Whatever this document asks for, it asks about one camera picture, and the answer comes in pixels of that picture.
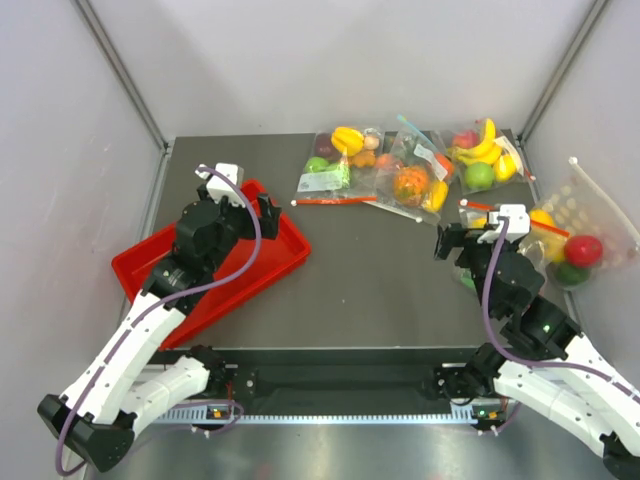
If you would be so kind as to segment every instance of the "white wall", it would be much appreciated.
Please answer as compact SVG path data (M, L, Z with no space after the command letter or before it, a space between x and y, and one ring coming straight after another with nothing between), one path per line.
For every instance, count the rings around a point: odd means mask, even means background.
M611 6L578 57L530 141L543 193L566 178L575 155L589 175L640 226L640 2ZM597 278L576 293L597 346L640 386L640 267Z
M520 129L591 0L94 0L164 134Z
M71 2L0 16L0 469L57 478L36 406L115 330L109 262L135 241L160 157Z

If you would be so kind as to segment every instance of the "red tray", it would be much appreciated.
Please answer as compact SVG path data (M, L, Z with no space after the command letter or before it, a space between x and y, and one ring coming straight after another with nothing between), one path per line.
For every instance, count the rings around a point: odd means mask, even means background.
M248 180L242 191L257 209L263 186L257 180ZM169 225L139 244L114 257L111 265L127 297L132 301L153 266L171 249L175 239L175 226ZM238 270L253 251L252 240L240 240L224 261L215 278L224 278ZM276 240L264 240L251 268L233 282L208 292L196 309L185 319L160 349L175 348L209 327L221 317L242 305L251 297L273 285L302 265L311 253L311 245L286 215L280 216L280 229Z

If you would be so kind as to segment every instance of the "plastic fruit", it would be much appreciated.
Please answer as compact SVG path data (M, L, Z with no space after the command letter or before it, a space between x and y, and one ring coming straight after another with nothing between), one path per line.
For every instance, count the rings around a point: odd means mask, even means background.
M318 173L324 172L329 166L329 161L322 157L311 157L307 160L307 164L304 166L305 173Z
M353 157L364 147L364 135L354 128L338 127L331 135L331 143L340 153Z
M444 205L444 201L447 199L448 193L449 185L447 185L447 182L436 180L431 185L429 193L427 193L427 196L422 203L422 208L427 212L439 212L442 205Z
M449 179L453 177L453 174L456 173L456 167L453 165L453 163L451 163L451 160L449 160L441 153L436 153L435 157L440 166L442 166L447 171L447 176L444 178Z
M362 150L349 158L349 165L357 168L373 167L376 164L376 154L373 150Z
M574 267L588 268L602 258L602 242L592 235L576 235L564 245L564 256Z
M313 150L318 157L327 159L335 158L338 155L338 151L331 143L331 135L328 133L321 133L316 137Z
M487 217L474 218L471 221L471 228L484 228L487 224Z
M402 167L402 162L390 153L383 153L378 157L374 167L384 170L390 170L395 167Z
M469 149L475 147L479 141L480 139L475 130L467 130L454 136L451 144L454 147Z
M493 123L493 120L487 118L484 121L484 128L482 130L482 141L478 145L473 148L453 147L454 156L456 158L459 155L478 158L489 153L489 150L495 145L496 124Z
M393 194L398 202L410 207L417 207L427 189L429 176L423 167L404 167L393 177Z
M563 287L575 287L589 280L591 271L588 268L580 268L570 263L562 262L553 269L553 275Z
M506 154L493 164L493 171L496 174L496 181L504 183L516 174L518 167L511 155Z
M493 144L493 147L481 157L469 157L466 155L458 155L456 158L465 165L472 165L476 162L486 163L487 165L494 165L502 155L502 147L497 143Z
M351 180L351 172L349 171L349 166L344 162L336 162L329 165L325 172L342 172L342 186L347 188L349 186Z
M478 162L469 165L464 172L464 181L472 190L486 190L493 184L495 175L491 165Z
M367 150L375 150L380 146L380 139L375 135L366 135L364 137L364 148Z
M555 227L556 222L553 221L553 217L549 212L545 212L544 210L540 210L536 208L529 212L529 218L534 222L541 223L543 225L547 225L549 227Z

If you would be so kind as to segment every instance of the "black bracket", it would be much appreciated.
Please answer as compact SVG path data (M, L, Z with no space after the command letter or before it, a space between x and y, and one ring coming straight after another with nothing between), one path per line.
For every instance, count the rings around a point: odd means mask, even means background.
M631 455L615 433L602 435L600 440L604 443L602 461L609 473L618 480L638 480L640 458Z

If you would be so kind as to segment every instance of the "banana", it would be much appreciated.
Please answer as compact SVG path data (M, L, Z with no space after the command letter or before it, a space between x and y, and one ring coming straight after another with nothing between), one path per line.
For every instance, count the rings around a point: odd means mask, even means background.
M482 136L482 141L473 148L458 148L454 147L454 156L464 156L464 157L472 157L479 158L485 156L491 150L491 147L494 145L494 140L496 139L496 124L493 123L493 120L487 118L484 122L484 135Z
M472 165L474 163L483 162L487 165L493 165L498 161L502 155L502 147L497 143L493 144L493 147L489 150L489 152L482 157L468 157L466 155L458 155L458 160L464 163L466 166Z

